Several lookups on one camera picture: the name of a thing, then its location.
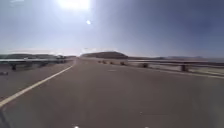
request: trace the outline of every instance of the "guardrail post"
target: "guardrail post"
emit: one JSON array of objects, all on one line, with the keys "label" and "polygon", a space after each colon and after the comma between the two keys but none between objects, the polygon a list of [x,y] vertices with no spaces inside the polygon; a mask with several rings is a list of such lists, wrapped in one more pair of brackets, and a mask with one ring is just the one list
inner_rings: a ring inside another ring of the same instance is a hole
[{"label": "guardrail post", "polygon": [[12,69],[13,71],[15,71],[15,70],[16,70],[16,64],[11,64],[11,69]]},{"label": "guardrail post", "polygon": [[0,108],[0,126],[3,125],[3,128],[11,128],[8,120],[6,119],[5,115],[4,115],[4,108]]},{"label": "guardrail post", "polygon": [[188,70],[187,65],[181,65],[181,71],[182,72],[188,72],[189,70]]}]

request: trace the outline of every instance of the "road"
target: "road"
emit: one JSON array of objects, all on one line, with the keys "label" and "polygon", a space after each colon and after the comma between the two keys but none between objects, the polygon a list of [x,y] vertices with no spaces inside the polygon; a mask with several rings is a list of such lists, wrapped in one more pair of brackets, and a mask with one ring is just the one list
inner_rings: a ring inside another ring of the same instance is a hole
[{"label": "road", "polygon": [[11,128],[223,128],[223,97],[221,78],[77,60],[4,114]]}]

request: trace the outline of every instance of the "white lane line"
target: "white lane line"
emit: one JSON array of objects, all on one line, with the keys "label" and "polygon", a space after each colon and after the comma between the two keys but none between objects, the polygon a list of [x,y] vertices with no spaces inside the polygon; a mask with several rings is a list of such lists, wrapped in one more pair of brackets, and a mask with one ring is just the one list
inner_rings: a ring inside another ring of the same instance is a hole
[{"label": "white lane line", "polygon": [[50,80],[50,79],[52,79],[52,78],[54,78],[54,77],[56,77],[56,76],[62,74],[63,72],[65,72],[65,71],[71,69],[73,66],[74,66],[74,65],[72,65],[72,66],[70,66],[70,67],[68,67],[68,68],[66,68],[66,69],[64,69],[64,70],[62,70],[62,71],[60,71],[60,72],[58,72],[58,73],[56,73],[56,74],[54,74],[54,75],[52,75],[52,76],[46,78],[46,79],[44,79],[44,80],[41,80],[41,81],[39,81],[39,82],[37,82],[37,83],[35,83],[35,84],[33,84],[33,85],[31,85],[31,86],[29,86],[29,87],[23,89],[22,91],[17,92],[17,93],[15,93],[15,94],[13,94],[12,96],[10,96],[10,97],[4,99],[3,101],[0,102],[0,108],[3,107],[4,105],[8,104],[8,103],[11,102],[12,100],[15,100],[15,99],[18,98],[19,96],[22,96],[22,95],[25,94],[26,92],[31,91],[31,90],[34,89],[35,87],[37,87],[37,86],[43,84],[44,82],[46,82],[46,81],[48,81],[48,80]]}]

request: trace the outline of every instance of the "distant mountain range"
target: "distant mountain range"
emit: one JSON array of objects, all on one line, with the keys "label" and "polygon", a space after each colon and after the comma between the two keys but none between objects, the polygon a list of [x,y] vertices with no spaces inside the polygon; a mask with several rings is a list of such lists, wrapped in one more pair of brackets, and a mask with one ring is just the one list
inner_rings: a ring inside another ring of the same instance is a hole
[{"label": "distant mountain range", "polygon": [[105,59],[128,59],[128,56],[126,56],[125,54],[114,52],[114,51],[86,53],[81,55],[81,57],[95,57],[95,58],[105,58]]},{"label": "distant mountain range", "polygon": [[95,57],[105,59],[130,59],[130,60],[176,60],[176,61],[204,61],[204,62],[224,62],[224,58],[204,58],[200,56],[185,57],[185,56],[169,56],[169,57],[132,57],[123,53],[110,51],[110,52],[97,52],[87,53],[81,57]]}]

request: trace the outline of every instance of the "guardrail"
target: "guardrail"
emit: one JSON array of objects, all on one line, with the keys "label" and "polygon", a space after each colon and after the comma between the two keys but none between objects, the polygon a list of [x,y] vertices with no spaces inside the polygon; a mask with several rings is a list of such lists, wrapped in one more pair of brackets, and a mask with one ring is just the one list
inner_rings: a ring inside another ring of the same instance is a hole
[{"label": "guardrail", "polygon": [[65,63],[66,61],[66,59],[0,59],[0,64],[10,65],[11,69],[15,71],[18,65],[30,67],[33,64],[39,64],[45,66],[49,63]]},{"label": "guardrail", "polygon": [[224,63],[206,61],[178,61],[178,60],[119,60],[119,59],[99,59],[93,60],[103,64],[117,64],[123,66],[138,66],[142,68],[152,68],[152,65],[178,66],[179,71],[190,72],[192,67],[218,68],[224,69]]}]

